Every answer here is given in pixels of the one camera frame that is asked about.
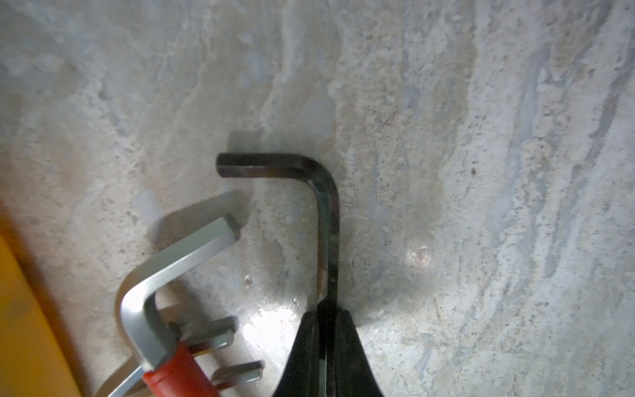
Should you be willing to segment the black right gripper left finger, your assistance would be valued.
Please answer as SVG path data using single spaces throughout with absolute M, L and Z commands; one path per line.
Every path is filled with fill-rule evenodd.
M 304 314 L 274 397 L 311 397 L 319 392 L 319 325 L 314 311 Z

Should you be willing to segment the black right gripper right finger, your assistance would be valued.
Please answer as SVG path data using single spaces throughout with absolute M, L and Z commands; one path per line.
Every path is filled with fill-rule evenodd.
M 327 396 L 383 396 L 349 311 L 327 311 Z

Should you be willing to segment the red hex key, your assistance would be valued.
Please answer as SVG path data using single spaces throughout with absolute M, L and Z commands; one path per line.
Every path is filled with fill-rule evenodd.
M 219 395 L 193 353 L 160 316 L 155 293 L 239 238 L 240 228 L 235 221 L 221 217 L 143 262 L 127 275 L 117 291 L 117 327 L 153 395 Z

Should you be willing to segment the black hex key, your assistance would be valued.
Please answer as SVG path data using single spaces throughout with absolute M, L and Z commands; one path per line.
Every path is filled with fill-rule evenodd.
M 337 185 L 319 162 L 303 155 L 282 153 L 222 153 L 216 160 L 223 178 L 299 180 L 314 192 L 317 203 L 317 293 L 309 311 L 319 325 L 319 392 L 327 396 L 327 311 L 337 307 L 340 210 Z

